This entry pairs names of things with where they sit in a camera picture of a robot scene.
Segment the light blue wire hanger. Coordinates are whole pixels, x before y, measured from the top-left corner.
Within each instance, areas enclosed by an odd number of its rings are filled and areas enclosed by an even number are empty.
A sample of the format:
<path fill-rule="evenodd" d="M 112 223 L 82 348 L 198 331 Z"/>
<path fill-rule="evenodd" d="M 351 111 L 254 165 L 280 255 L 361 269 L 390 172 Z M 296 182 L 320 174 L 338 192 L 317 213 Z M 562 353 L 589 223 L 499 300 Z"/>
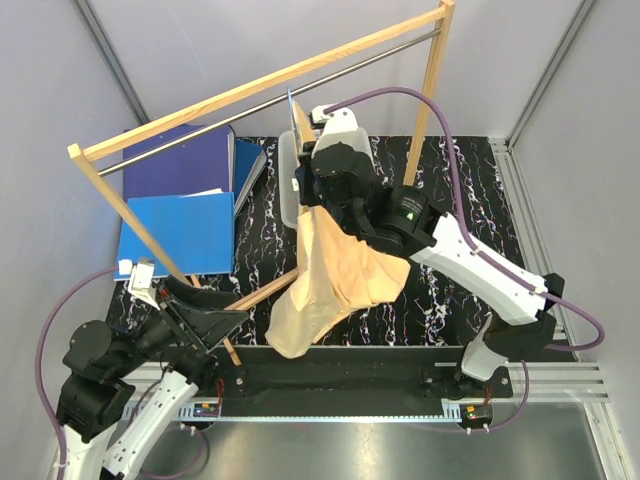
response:
<path fill-rule="evenodd" d="M 287 101 L 289 106 L 289 116 L 291 120 L 291 130 L 293 132 L 294 145 L 297 151 L 302 148 L 302 140 L 300 136 L 299 122 L 297 119 L 297 103 L 294 100 L 292 90 L 287 89 Z"/>

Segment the beige t shirt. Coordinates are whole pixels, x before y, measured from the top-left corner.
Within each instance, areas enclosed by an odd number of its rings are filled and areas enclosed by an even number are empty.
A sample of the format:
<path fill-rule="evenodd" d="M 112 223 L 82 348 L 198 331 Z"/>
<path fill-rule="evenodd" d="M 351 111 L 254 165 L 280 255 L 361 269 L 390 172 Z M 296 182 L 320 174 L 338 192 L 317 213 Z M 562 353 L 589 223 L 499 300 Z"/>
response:
<path fill-rule="evenodd" d="M 344 233 L 325 208 L 304 206 L 297 219 L 297 269 L 272 307 L 266 333 L 287 359 L 303 356 L 353 312 L 395 301 L 410 265 Z"/>

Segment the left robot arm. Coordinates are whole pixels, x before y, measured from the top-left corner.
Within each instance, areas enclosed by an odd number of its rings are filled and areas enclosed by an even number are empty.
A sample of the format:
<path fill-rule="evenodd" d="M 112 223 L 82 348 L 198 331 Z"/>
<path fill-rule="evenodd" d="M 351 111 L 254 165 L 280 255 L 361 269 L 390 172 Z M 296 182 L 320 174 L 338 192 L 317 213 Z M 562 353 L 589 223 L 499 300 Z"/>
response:
<path fill-rule="evenodd" d="M 60 479 L 134 478 L 180 407 L 214 388 L 214 351 L 249 317 L 234 307 L 233 293 L 198 289 L 172 276 L 129 291 L 150 306 L 139 329 L 123 332 L 104 321 L 85 322 L 63 358 L 71 374 L 55 414 L 64 435 Z M 157 390 L 113 441 L 135 392 L 126 376 L 159 357 L 167 370 Z"/>

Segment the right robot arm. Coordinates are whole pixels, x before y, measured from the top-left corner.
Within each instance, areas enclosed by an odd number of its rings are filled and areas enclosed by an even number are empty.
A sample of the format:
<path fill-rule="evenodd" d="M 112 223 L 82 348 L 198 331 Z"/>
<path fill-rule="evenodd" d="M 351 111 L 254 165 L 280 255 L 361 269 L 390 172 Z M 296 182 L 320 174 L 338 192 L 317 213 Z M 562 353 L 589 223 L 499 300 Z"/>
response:
<path fill-rule="evenodd" d="M 493 313 L 439 383 L 446 397 L 476 396 L 496 370 L 551 345 L 564 280 L 521 269 L 488 248 L 418 189 L 385 187 L 369 154 L 337 142 L 307 143 L 297 156 L 300 202 L 318 206 L 337 231 L 393 260 L 431 267 L 476 294 Z"/>

